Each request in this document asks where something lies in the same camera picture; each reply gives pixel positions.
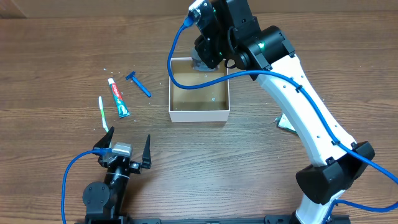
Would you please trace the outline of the Colgate toothpaste tube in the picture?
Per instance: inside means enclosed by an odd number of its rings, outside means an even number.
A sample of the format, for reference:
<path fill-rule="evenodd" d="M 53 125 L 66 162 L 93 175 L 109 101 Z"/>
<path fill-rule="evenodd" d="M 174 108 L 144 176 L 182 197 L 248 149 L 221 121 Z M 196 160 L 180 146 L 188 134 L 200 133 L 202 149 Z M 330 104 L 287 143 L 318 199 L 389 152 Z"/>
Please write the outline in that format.
<path fill-rule="evenodd" d="M 122 98 L 121 92 L 119 91 L 119 88 L 118 88 L 116 82 L 114 81 L 114 79 L 109 78 L 108 84 L 112 91 L 119 117 L 125 118 L 125 117 L 129 116 L 130 112 Z"/>

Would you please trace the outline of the white green soap bar pack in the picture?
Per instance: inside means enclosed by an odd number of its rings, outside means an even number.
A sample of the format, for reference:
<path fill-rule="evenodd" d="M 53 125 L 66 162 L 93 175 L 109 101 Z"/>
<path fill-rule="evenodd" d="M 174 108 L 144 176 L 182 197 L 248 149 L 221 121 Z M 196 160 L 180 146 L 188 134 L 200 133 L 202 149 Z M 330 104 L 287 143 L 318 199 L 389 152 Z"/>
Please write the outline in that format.
<path fill-rule="evenodd" d="M 295 128 L 287 119 L 286 115 L 282 113 L 278 118 L 276 118 L 276 126 L 283 130 L 289 131 L 291 133 L 297 134 Z"/>

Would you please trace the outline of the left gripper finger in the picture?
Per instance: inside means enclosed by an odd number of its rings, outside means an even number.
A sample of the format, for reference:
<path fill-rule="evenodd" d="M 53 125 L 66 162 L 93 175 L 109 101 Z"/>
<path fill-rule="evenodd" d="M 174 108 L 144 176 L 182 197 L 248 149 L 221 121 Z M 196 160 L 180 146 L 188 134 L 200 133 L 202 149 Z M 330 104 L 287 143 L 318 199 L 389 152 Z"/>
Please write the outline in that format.
<path fill-rule="evenodd" d="M 150 134 L 147 136 L 146 145 L 142 153 L 142 168 L 150 169 L 152 165 L 151 155 L 150 155 Z"/>
<path fill-rule="evenodd" d="M 111 140 L 114 133 L 114 127 L 112 126 L 109 131 L 93 146 L 94 149 L 110 148 Z"/>

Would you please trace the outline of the blue disposable razor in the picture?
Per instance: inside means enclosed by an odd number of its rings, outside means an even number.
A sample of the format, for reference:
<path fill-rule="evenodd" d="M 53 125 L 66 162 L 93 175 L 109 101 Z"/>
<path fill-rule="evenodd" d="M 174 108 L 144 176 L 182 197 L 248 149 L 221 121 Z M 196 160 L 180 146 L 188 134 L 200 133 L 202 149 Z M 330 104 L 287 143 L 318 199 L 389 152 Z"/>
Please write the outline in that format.
<path fill-rule="evenodd" d="M 152 96 L 150 91 L 136 78 L 135 71 L 132 71 L 130 74 L 128 74 L 125 79 L 135 83 L 148 98 Z"/>

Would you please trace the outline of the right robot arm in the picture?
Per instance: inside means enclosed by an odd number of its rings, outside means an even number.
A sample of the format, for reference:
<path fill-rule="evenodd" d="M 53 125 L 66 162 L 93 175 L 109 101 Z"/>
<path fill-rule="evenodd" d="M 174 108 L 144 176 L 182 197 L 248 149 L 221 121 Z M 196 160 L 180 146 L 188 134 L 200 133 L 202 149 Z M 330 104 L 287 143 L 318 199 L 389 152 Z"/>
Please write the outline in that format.
<path fill-rule="evenodd" d="M 356 142 L 336 121 L 308 81 L 287 36 L 259 27 L 246 1 L 195 1 L 184 28 L 197 26 L 195 50 L 209 68 L 234 62 L 281 107 L 307 150 L 310 164 L 297 172 L 303 192 L 291 223 L 333 223 L 340 197 L 370 165 L 375 152 Z"/>

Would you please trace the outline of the dark foam soap pump bottle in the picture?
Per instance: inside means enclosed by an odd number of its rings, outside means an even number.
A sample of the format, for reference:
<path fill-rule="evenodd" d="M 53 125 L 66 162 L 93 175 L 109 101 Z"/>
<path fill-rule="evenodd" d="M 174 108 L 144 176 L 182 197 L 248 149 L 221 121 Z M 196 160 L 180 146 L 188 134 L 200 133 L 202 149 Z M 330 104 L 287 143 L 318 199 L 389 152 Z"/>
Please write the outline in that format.
<path fill-rule="evenodd" d="M 191 58 L 192 68 L 200 72 L 214 72 L 217 71 L 220 67 L 219 65 L 217 65 L 215 68 L 208 68 L 207 65 L 201 60 L 197 51 L 194 48 L 192 48 L 191 50 Z"/>

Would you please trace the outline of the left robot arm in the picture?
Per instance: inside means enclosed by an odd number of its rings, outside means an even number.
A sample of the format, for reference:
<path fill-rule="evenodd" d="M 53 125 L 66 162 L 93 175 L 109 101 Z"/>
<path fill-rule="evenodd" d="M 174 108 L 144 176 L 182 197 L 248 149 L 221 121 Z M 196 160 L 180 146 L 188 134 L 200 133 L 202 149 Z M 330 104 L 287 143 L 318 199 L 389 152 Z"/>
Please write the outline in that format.
<path fill-rule="evenodd" d="M 107 169 L 104 181 L 92 182 L 83 191 L 82 199 L 86 206 L 85 223 L 133 223 L 132 218 L 121 209 L 131 174 L 140 174 L 142 169 L 150 169 L 150 136 L 140 162 L 132 161 L 132 146 L 111 140 L 112 127 L 94 146 L 98 163 Z"/>

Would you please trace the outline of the green white toothbrush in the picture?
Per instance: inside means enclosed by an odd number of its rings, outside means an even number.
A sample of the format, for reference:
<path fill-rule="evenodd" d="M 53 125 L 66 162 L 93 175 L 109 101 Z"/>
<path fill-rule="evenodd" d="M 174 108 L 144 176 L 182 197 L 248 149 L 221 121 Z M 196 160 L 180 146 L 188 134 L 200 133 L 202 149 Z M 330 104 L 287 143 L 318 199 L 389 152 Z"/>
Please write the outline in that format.
<path fill-rule="evenodd" d="M 108 125 L 106 123 L 106 117 L 105 117 L 104 106 L 103 106 L 103 99 L 102 99 L 101 96 L 98 97 L 98 104 L 99 104 L 99 110 L 100 110 L 100 113 L 101 113 L 101 122 L 102 122 L 102 125 L 103 125 L 103 129 L 106 132 L 108 132 L 109 128 L 108 128 Z"/>

